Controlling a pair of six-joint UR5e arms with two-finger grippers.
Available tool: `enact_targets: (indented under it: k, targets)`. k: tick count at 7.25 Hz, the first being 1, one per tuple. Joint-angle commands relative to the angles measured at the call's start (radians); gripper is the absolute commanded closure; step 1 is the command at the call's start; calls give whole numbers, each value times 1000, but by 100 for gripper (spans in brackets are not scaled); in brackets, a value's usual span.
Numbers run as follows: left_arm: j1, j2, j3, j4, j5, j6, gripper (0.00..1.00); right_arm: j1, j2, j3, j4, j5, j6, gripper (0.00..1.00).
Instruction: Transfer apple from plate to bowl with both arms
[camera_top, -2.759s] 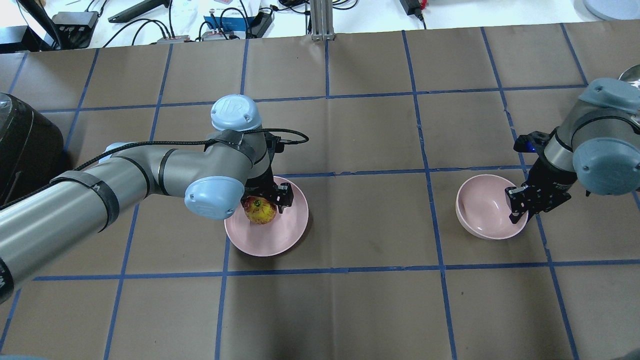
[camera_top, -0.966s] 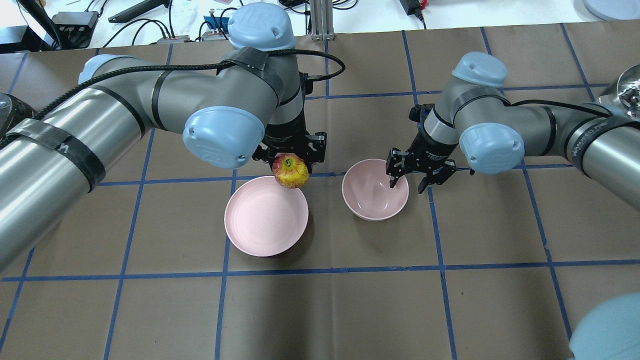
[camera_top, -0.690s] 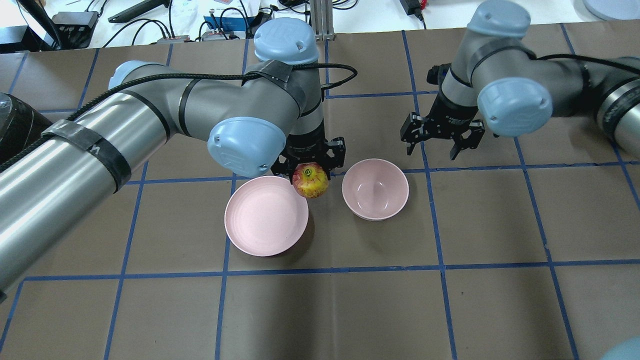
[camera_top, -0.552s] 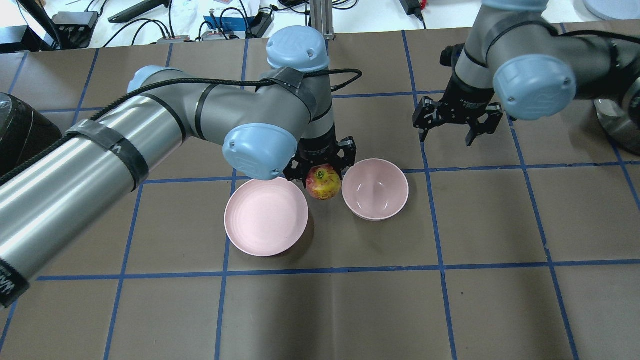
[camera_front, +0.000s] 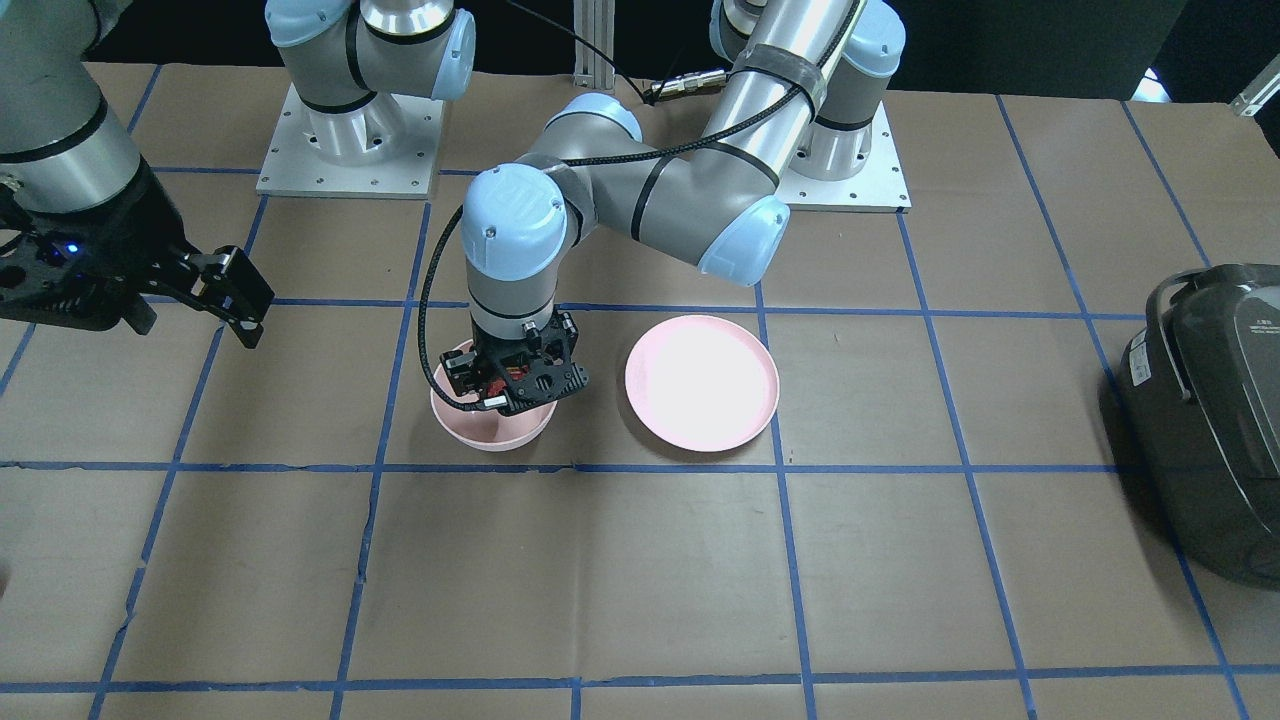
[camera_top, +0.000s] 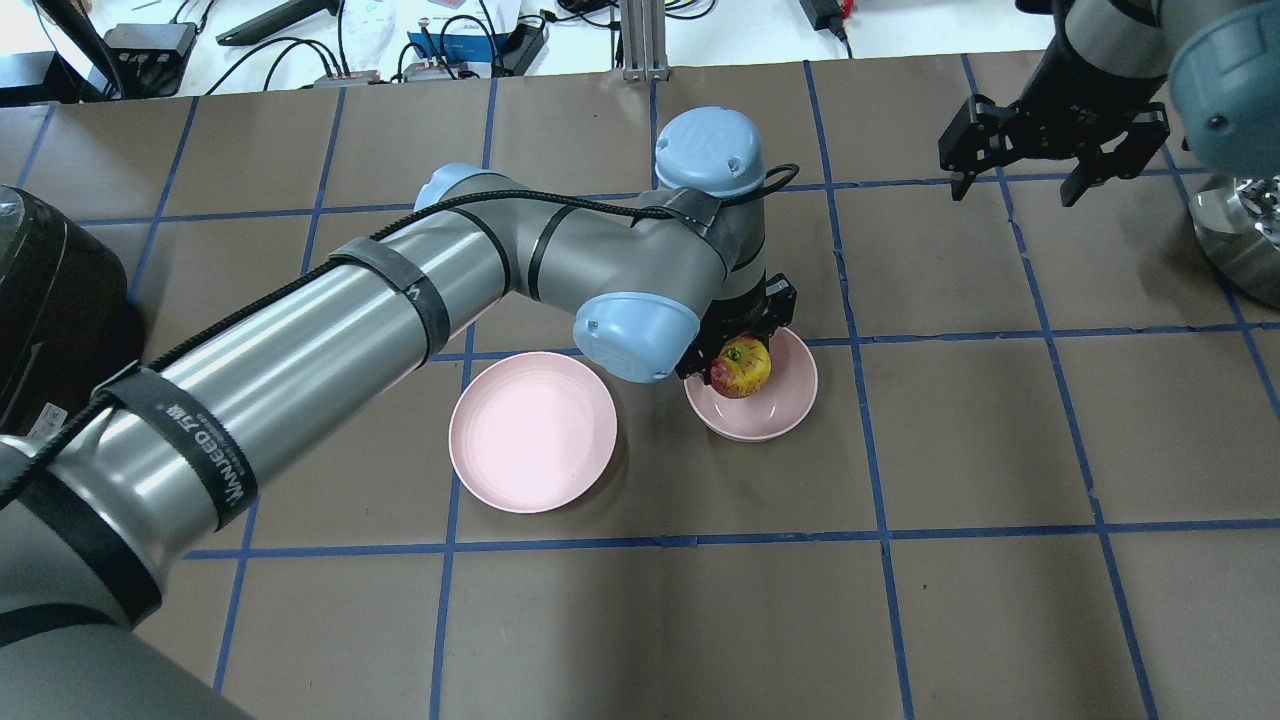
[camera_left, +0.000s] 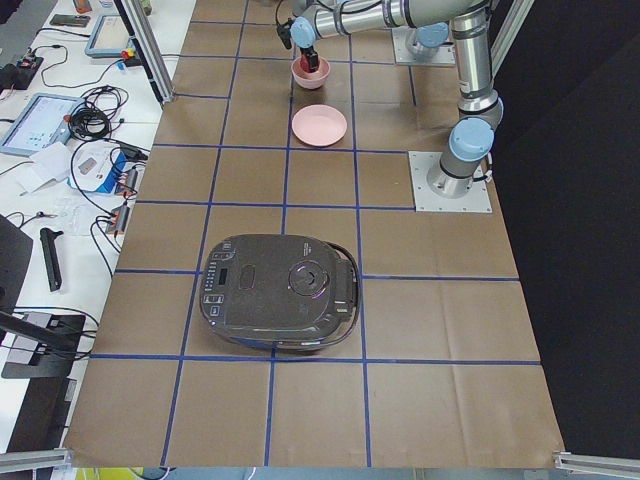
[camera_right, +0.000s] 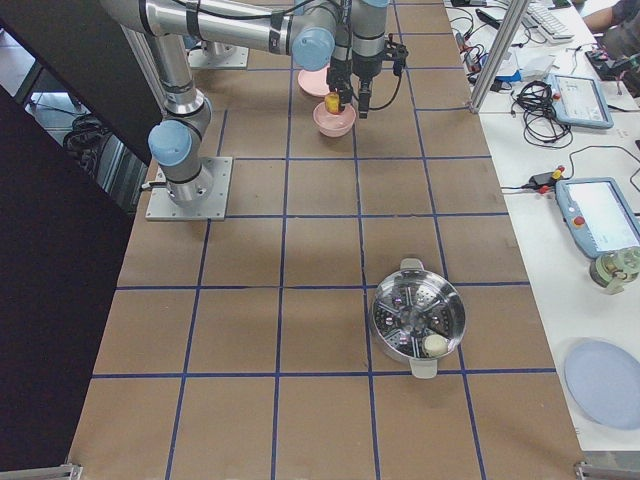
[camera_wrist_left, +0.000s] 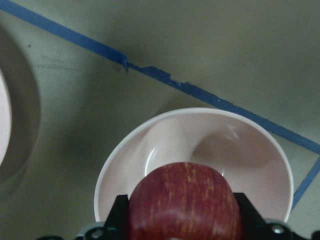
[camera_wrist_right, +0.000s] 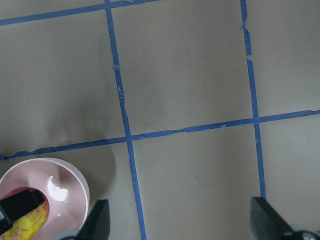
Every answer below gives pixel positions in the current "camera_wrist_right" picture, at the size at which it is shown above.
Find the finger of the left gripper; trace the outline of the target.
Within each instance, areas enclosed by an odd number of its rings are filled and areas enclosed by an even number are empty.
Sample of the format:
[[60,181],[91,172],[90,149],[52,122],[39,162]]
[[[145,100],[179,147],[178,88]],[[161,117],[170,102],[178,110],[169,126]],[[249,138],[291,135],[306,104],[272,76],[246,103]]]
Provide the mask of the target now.
[[24,189],[0,201],[0,231],[7,232],[15,222],[38,209],[46,201],[39,190]]

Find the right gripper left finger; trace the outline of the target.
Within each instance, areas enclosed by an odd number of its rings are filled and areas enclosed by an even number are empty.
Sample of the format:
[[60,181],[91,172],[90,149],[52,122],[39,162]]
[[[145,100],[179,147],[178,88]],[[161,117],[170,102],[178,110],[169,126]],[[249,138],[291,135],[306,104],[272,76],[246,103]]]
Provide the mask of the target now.
[[110,236],[110,206],[108,199],[97,200],[79,230],[69,230],[57,240],[108,240]]

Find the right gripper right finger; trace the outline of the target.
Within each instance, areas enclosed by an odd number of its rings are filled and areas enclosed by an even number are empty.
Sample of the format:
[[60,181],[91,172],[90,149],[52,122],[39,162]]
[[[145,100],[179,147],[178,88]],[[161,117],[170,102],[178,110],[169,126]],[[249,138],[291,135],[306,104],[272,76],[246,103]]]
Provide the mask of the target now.
[[250,200],[250,230],[256,240],[318,240],[320,235],[305,228],[294,228],[263,198]]

